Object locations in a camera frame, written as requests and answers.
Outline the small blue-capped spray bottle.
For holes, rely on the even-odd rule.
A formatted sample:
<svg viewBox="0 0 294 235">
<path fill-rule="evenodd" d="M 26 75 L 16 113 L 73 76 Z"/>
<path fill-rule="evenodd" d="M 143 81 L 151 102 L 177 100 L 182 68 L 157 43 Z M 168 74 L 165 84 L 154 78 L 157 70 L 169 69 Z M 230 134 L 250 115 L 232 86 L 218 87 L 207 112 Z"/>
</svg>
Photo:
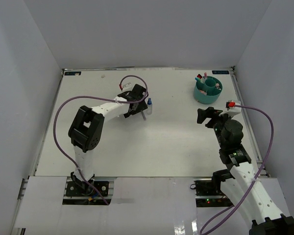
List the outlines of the small blue-capped spray bottle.
<svg viewBox="0 0 294 235">
<path fill-rule="evenodd" d="M 147 100 L 147 114 L 148 115 L 152 114 L 152 100 L 151 100 L 151 98 L 148 98 L 148 100 Z"/>
</svg>

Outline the purple clear-capped pen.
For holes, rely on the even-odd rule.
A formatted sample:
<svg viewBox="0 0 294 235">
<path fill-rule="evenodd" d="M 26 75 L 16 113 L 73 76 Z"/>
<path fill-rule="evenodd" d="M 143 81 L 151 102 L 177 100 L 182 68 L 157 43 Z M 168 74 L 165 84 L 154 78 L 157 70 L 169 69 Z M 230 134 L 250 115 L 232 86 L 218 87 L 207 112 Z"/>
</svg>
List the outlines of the purple clear-capped pen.
<svg viewBox="0 0 294 235">
<path fill-rule="evenodd" d="M 145 116 L 144 112 L 143 112 L 143 111 L 141 111 L 141 113 L 142 113 L 142 117 L 143 117 L 144 121 L 146 121 L 146 120 L 147 120 L 147 118 L 146 118 L 146 116 Z"/>
</svg>

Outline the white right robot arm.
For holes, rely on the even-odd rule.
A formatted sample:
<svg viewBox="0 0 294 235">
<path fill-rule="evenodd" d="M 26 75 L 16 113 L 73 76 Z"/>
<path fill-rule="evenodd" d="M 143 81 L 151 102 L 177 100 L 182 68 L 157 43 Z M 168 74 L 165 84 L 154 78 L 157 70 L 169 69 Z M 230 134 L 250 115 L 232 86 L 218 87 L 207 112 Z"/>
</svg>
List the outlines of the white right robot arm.
<svg viewBox="0 0 294 235">
<path fill-rule="evenodd" d="M 197 123 L 214 130 L 220 149 L 220 159 L 225 170 L 213 173 L 211 188 L 217 195 L 225 195 L 232 206 L 227 208 L 228 215 L 208 231 L 207 224 L 200 229 L 201 235 L 210 234 L 224 224 L 235 212 L 239 212 L 250 235 L 294 235 L 294 218 L 286 216 L 276 206 L 261 179 L 263 166 L 255 170 L 252 160 L 242 145 L 243 126 L 233 117 L 241 112 L 242 105 L 229 101 L 227 110 L 216 110 L 213 107 L 198 109 Z"/>
</svg>

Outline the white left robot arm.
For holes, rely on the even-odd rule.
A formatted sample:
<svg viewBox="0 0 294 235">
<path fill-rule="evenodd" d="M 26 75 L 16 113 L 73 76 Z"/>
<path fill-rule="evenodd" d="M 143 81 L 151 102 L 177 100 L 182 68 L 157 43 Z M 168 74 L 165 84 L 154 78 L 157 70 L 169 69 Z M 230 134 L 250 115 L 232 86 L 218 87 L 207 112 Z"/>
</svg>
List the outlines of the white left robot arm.
<svg viewBox="0 0 294 235">
<path fill-rule="evenodd" d="M 99 144 L 104 124 L 120 115 L 128 118 L 146 110 L 146 93 L 146 88 L 136 84 L 131 90 L 117 95 L 113 102 L 94 107 L 84 105 L 78 109 L 68 135 L 78 165 L 71 173 L 71 179 L 82 195 L 89 195 L 94 189 L 94 149 Z"/>
</svg>

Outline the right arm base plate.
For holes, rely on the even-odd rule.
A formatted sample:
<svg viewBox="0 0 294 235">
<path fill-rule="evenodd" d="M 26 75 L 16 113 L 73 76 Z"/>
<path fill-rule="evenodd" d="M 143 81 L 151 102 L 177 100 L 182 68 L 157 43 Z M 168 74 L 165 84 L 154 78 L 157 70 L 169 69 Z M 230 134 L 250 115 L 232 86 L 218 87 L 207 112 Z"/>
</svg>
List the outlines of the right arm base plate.
<svg viewBox="0 0 294 235">
<path fill-rule="evenodd" d="M 229 198 L 214 187 L 212 180 L 195 180 L 190 189 L 195 192 L 197 208 L 230 207 L 232 202 Z"/>
</svg>

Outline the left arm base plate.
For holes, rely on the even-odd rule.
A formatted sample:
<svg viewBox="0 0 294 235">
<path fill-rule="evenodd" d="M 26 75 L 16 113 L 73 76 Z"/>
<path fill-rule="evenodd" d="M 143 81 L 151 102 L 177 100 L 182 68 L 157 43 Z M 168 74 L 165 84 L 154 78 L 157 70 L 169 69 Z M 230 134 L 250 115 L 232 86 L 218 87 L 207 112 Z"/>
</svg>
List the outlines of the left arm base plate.
<svg viewBox="0 0 294 235">
<path fill-rule="evenodd" d="M 113 187 L 109 181 L 94 181 L 94 187 L 105 198 L 108 205 L 111 203 Z M 87 205 L 87 206 L 107 206 L 99 194 L 92 188 L 87 186 L 85 190 L 77 186 L 73 181 L 67 181 L 63 205 Z"/>
</svg>

